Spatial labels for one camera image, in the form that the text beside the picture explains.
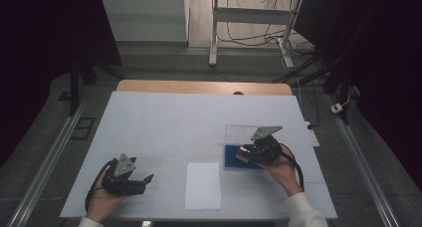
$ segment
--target gray floor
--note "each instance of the gray floor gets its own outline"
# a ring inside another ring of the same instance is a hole
[[[186,48],[120,47],[120,53],[123,67],[118,70],[129,79],[270,83],[287,73],[282,67],[278,52],[220,50],[218,65],[212,69],[208,67],[206,51]],[[296,64],[304,60],[305,58],[295,58]],[[310,67],[311,70],[318,68],[318,65]],[[297,77],[308,73],[298,73]],[[82,114],[82,117],[94,119],[93,129],[90,133],[84,132],[85,130],[73,132],[74,138],[67,143],[27,226],[78,226],[77,220],[63,220],[59,218],[59,214],[94,138],[108,98],[118,84],[116,78],[101,69],[96,68],[96,74],[99,80],[94,85],[93,94]],[[301,88],[301,102],[305,119],[317,123],[317,112],[319,113],[319,125],[315,127],[315,133],[320,147],[316,147],[315,151],[338,214],[338,219],[329,220],[328,224],[335,227],[384,226],[350,157],[334,116],[329,111],[325,94],[320,91],[323,79],[315,80],[315,92],[312,84]],[[69,90],[69,75],[52,82],[51,94],[44,108],[8,162],[0,169],[0,226],[7,225],[63,125],[70,104],[67,101],[59,101],[59,97],[62,92]],[[299,90],[294,90],[294,93],[299,96]],[[351,129],[401,225],[420,226],[421,192],[389,147],[361,116],[355,106],[356,99],[357,96],[353,95],[349,102]],[[86,139],[75,138],[86,134]],[[287,221],[281,221],[276,225],[286,226],[286,223]],[[139,223],[109,220],[105,226],[139,226]]]

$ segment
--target white plug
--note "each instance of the white plug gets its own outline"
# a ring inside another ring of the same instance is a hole
[[[342,111],[342,107],[341,107],[340,104],[335,104],[335,105],[331,106],[331,111],[334,114],[338,114],[338,113],[340,113]]]

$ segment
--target metal desk leg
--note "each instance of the metal desk leg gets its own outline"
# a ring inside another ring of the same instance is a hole
[[[286,24],[286,31],[285,31],[285,35],[283,36],[283,39],[281,41],[279,41],[279,46],[280,49],[282,50],[282,54],[283,54],[283,59],[285,60],[285,64],[287,68],[293,68],[294,64],[292,62],[292,58],[289,54],[289,50],[287,48],[287,44],[289,41],[289,37],[291,34],[291,31],[293,29],[293,25],[295,24],[296,21],[296,16],[298,15],[298,11],[299,11],[299,7],[301,6],[301,2],[302,0],[294,0],[295,5],[291,11],[290,17],[289,17],[289,21]]]
[[[212,35],[210,46],[209,66],[217,65],[217,16],[218,16],[218,0],[214,0],[214,9],[212,11]]]

